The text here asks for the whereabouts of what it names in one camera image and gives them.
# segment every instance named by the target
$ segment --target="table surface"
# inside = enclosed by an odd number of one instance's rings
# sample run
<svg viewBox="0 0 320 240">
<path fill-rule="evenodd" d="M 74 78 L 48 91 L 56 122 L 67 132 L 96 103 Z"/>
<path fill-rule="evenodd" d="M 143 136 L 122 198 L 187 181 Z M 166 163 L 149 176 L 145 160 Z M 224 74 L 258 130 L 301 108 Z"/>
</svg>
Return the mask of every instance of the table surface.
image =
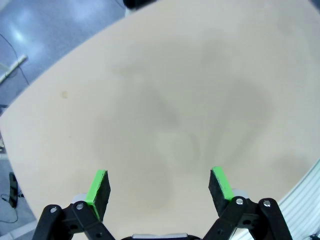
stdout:
<svg viewBox="0 0 320 240">
<path fill-rule="evenodd" d="M 163 0 L 98 33 L 0 119 L 35 216 L 86 193 L 97 169 L 116 239 L 203 237 L 212 166 L 252 200 L 280 200 L 320 156 L 319 39 L 302 0 Z"/>
</svg>

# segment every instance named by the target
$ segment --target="blue floor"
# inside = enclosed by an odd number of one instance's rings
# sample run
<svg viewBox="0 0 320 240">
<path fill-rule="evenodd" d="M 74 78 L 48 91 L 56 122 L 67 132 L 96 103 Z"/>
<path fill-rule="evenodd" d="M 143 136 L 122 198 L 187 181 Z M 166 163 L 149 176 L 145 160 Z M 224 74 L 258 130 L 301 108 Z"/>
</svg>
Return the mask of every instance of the blue floor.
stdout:
<svg viewBox="0 0 320 240">
<path fill-rule="evenodd" d="M 11 43 L 18 56 L 27 55 L 28 59 L 21 65 L 25 77 L 17 69 L 0 84 L 0 105 L 10 105 L 64 55 L 124 15 L 122 0 L 9 1 L 0 9 L 0 34 Z M 14 50 L 0 36 L 0 63 L 10 66 L 16 61 Z M 11 170 L 7 160 L 0 160 L 0 194 L 9 193 Z M 35 220 L 24 198 L 18 199 L 16 211 L 17 222 L 0 222 L 0 239 Z M 12 221 L 15 217 L 14 209 L 0 199 L 0 220 Z M 32 235 L 33 231 L 17 239 L 30 240 Z"/>
</svg>

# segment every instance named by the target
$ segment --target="green gripper pad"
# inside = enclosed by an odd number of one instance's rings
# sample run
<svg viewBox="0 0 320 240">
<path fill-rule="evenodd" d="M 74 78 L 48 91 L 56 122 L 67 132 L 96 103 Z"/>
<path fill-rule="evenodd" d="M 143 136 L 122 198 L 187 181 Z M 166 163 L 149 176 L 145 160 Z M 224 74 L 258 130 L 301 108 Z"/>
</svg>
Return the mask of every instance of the green gripper pad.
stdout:
<svg viewBox="0 0 320 240">
<path fill-rule="evenodd" d="M 106 212 L 110 192 L 111 188 L 108 172 L 100 169 L 95 174 L 90 189 L 86 194 L 85 202 L 89 205 L 101 222 Z"/>
<path fill-rule="evenodd" d="M 234 193 L 222 167 L 215 166 L 210 171 L 209 190 L 215 209 L 218 216 L 220 216 L 234 197 Z"/>
</svg>

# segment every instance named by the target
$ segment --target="beige table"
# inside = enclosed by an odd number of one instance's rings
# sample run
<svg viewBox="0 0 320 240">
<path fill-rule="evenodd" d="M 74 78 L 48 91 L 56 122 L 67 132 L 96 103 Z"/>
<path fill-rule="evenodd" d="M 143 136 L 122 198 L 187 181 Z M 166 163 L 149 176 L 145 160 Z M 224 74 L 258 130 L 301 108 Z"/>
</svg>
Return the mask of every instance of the beige table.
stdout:
<svg viewBox="0 0 320 240">
<path fill-rule="evenodd" d="M 34 214 L 108 169 L 117 238 L 217 217 L 209 169 L 280 200 L 320 156 L 320 15 L 303 0 L 163 0 L 37 79 L 0 130 Z"/>
</svg>

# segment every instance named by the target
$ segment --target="floor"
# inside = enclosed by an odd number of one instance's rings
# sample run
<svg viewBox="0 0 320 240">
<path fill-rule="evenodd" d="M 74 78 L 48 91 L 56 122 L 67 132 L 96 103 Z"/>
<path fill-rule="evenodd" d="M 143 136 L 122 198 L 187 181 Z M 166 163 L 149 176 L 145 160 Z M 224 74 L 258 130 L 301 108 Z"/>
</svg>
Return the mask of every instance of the floor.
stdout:
<svg viewBox="0 0 320 240">
<path fill-rule="evenodd" d="M 0 0 L 0 63 L 10 66 L 17 56 L 27 55 L 21 69 L 0 84 L 0 107 L 10 105 L 28 85 L 72 49 L 94 34 L 123 18 L 122 0 Z M 0 115 L 5 108 L 0 108 Z M 9 193 L 9 161 L 0 160 L 0 194 Z M 12 236 L 35 217 L 27 199 L 20 197 L 15 223 L 0 222 L 0 240 L 30 240 L 33 231 L 18 238 Z M 16 219 L 15 211 L 0 199 L 0 221 Z"/>
</svg>

